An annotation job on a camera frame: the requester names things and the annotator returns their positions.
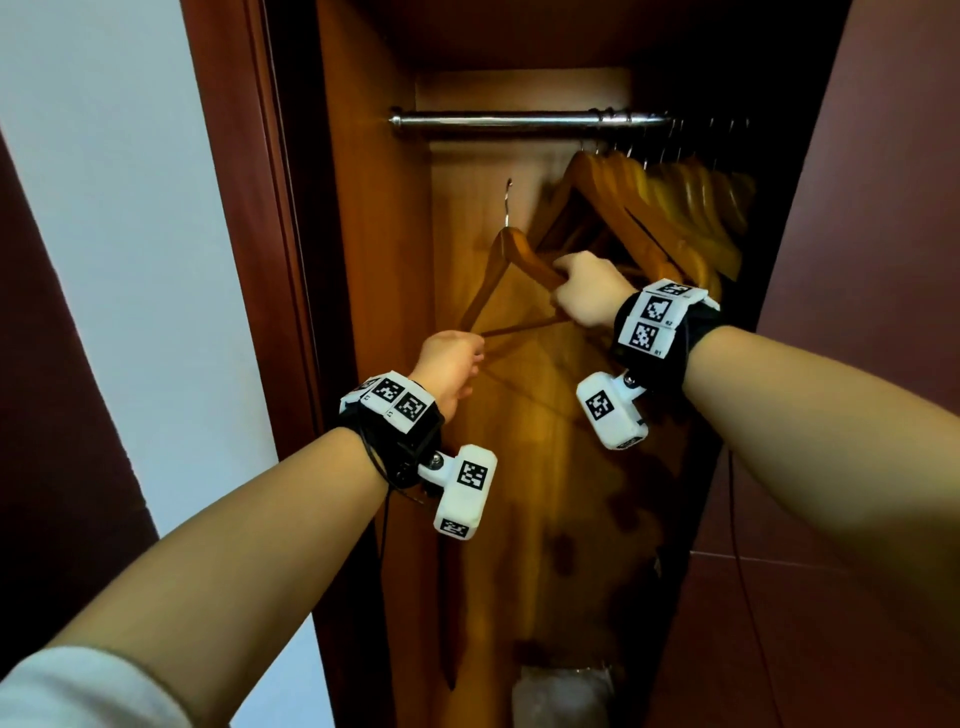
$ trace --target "wooden wardrobe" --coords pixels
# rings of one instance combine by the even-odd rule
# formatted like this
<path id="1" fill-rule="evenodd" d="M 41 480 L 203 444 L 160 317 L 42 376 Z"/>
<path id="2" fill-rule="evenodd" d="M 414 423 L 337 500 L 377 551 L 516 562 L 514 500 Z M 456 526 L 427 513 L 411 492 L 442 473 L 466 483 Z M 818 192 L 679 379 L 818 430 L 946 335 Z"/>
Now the wooden wardrobe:
<path id="1" fill-rule="evenodd" d="M 756 207 L 725 306 L 753 328 L 848 4 L 182 6 L 282 457 L 358 379 L 409 372 L 456 326 L 506 180 L 526 229 L 582 143 L 397 135 L 391 108 L 749 118 Z M 509 271 L 478 329 L 551 311 Z M 371 528 L 315 612 L 338 725 L 509 725 L 522 665 L 609 666 L 614 724 L 641 724 L 719 441 L 683 401 L 651 399 L 650 437 L 603 449 L 574 389 L 608 366 L 570 323 L 490 341 L 444 433 L 499 458 L 476 537 L 441 555 L 430 510 L 394 497 L 382 573 Z"/>

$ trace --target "white wall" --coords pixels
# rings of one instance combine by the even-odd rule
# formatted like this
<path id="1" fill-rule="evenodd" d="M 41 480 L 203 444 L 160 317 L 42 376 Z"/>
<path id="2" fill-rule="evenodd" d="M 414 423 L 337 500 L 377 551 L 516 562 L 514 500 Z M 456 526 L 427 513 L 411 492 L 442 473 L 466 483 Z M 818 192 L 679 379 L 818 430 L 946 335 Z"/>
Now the white wall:
<path id="1" fill-rule="evenodd" d="M 0 0 L 0 129 L 166 533 L 276 462 L 178 0 Z M 332 723 L 308 621 L 233 725 Z"/>

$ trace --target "wrist strap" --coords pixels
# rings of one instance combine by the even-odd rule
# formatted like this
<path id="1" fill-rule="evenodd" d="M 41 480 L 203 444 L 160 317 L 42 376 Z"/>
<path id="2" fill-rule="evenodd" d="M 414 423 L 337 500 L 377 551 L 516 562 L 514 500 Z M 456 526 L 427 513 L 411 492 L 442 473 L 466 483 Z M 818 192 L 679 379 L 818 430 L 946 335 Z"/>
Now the wrist strap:
<path id="1" fill-rule="evenodd" d="M 611 355 L 646 389 L 680 389 L 690 352 L 720 326 L 720 304 L 706 289 L 658 280 L 620 306 Z"/>
<path id="2" fill-rule="evenodd" d="M 433 397 L 397 372 L 373 376 L 340 400 L 339 425 L 363 440 L 367 455 L 391 488 L 420 482 L 417 465 L 440 447 L 444 416 Z M 383 462 L 381 470 L 374 453 Z"/>

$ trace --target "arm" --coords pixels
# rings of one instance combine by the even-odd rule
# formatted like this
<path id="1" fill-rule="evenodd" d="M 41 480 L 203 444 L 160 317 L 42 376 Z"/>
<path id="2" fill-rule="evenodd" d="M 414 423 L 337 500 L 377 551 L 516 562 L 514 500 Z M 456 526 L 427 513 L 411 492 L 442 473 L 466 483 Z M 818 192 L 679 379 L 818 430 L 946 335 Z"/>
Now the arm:
<path id="1" fill-rule="evenodd" d="M 483 339 L 445 332 L 410 378 L 449 421 Z M 337 428 L 204 509 L 120 574 L 52 645 L 140 666 L 199 724 L 226 724 L 290 640 L 387 494 L 360 438 Z"/>
<path id="2" fill-rule="evenodd" d="M 612 326 L 634 293 L 608 261 L 558 261 L 555 296 Z M 684 392 L 788 510 L 872 567 L 923 621 L 960 637 L 960 419 L 875 376 L 723 327 L 690 353 Z"/>

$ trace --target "plastic bag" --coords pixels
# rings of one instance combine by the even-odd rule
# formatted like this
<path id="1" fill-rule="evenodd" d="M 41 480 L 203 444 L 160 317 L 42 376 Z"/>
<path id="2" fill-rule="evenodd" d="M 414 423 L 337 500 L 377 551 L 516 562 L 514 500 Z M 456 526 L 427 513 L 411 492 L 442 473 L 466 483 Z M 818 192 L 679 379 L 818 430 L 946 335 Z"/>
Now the plastic bag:
<path id="1" fill-rule="evenodd" d="M 514 728 L 610 728 L 608 669 L 523 667 L 514 685 Z"/>

